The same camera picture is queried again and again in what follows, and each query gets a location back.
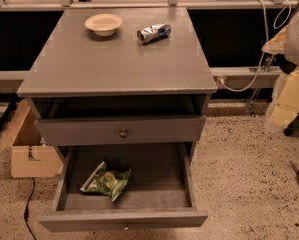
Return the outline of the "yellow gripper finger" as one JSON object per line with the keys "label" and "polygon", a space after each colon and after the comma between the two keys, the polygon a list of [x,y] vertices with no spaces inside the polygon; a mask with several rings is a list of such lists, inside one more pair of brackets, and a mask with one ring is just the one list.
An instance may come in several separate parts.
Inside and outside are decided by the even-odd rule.
{"label": "yellow gripper finger", "polygon": [[273,38],[263,45],[262,51],[273,55],[284,54],[287,30],[287,26],[282,28]]}
{"label": "yellow gripper finger", "polygon": [[290,74],[281,73],[276,80],[272,101],[265,114],[268,131],[285,130],[299,114],[299,66]]}

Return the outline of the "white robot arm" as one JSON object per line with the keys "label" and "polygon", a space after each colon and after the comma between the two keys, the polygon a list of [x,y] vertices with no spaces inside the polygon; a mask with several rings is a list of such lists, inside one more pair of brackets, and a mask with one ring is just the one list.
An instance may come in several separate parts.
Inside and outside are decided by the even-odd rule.
{"label": "white robot arm", "polygon": [[291,73],[281,73],[277,78],[265,114],[265,128],[269,132],[282,132],[299,114],[299,11],[287,26],[264,44],[262,51],[283,55],[295,65]]}

